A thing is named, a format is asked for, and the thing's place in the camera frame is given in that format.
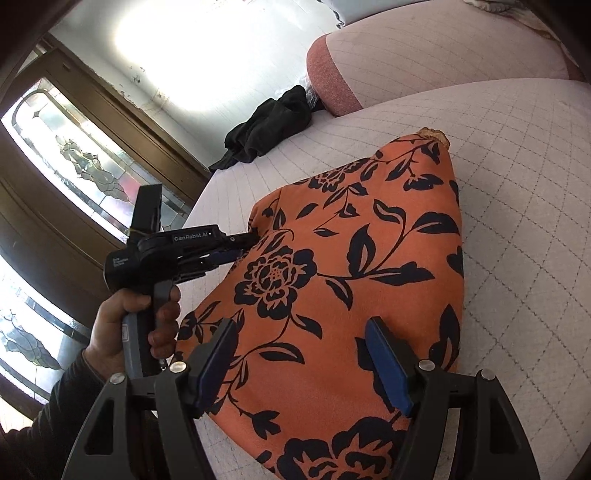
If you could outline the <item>dark sleeved left forearm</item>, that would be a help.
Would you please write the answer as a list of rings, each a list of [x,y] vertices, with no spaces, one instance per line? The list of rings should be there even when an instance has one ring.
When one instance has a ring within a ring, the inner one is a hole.
[[[1,431],[3,479],[60,479],[78,433],[104,386],[81,351],[32,425]]]

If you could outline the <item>person's left hand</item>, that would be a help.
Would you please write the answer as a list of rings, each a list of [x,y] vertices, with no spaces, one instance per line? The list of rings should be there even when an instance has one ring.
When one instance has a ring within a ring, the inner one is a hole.
[[[173,286],[169,300],[156,313],[155,329],[148,334],[150,353],[158,360],[168,359],[175,351],[180,298],[180,290]],[[124,371],[123,318],[128,313],[137,313],[149,306],[148,296],[127,289],[119,290],[100,305],[84,357],[103,380]]]

